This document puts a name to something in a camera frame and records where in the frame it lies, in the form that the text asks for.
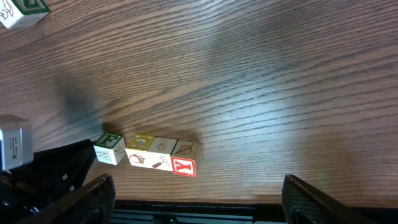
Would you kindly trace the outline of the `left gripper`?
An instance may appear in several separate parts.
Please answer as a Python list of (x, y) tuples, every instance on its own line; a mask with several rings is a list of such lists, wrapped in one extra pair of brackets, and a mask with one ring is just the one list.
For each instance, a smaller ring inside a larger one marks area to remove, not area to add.
[(30, 164), (1, 172), (1, 221), (31, 216), (80, 188), (96, 158), (86, 139), (36, 152)]

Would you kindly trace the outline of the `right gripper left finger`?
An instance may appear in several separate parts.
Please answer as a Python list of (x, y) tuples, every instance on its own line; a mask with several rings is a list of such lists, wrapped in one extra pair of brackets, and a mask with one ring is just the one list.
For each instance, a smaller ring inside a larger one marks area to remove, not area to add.
[(115, 200), (113, 177), (103, 174), (17, 224), (108, 224)]

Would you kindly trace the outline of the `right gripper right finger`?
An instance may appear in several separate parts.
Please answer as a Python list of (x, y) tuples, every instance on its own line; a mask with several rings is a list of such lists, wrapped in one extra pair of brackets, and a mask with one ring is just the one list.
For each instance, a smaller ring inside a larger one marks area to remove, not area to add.
[(292, 174), (284, 178), (282, 208), (288, 224), (377, 224)]

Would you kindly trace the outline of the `letter M wooden block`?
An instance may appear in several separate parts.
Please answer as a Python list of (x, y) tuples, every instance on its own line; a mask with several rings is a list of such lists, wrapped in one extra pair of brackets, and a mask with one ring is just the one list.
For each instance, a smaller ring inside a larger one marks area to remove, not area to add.
[(126, 143), (122, 134), (104, 133), (93, 144), (97, 159), (106, 164), (118, 165), (126, 155)]

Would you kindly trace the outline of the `acorn picture wooden block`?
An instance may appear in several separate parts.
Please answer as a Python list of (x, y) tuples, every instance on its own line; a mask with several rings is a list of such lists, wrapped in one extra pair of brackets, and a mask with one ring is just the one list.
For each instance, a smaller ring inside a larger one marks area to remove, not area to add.
[(149, 168), (149, 148), (155, 136), (136, 134), (126, 145), (128, 161), (132, 166)]

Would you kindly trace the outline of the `hammer picture wooden block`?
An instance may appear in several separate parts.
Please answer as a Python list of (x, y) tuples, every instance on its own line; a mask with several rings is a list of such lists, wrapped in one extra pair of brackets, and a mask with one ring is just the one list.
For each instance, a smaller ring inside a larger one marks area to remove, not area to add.
[(176, 139), (156, 137), (145, 157), (148, 168), (172, 172), (171, 154), (176, 143)]

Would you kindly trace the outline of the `red letter Y block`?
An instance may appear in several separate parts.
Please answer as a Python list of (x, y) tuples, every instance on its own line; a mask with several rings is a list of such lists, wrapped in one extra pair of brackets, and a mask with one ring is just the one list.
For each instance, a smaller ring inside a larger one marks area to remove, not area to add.
[(171, 154), (173, 173), (196, 177), (201, 162), (201, 144), (191, 141), (177, 141)]

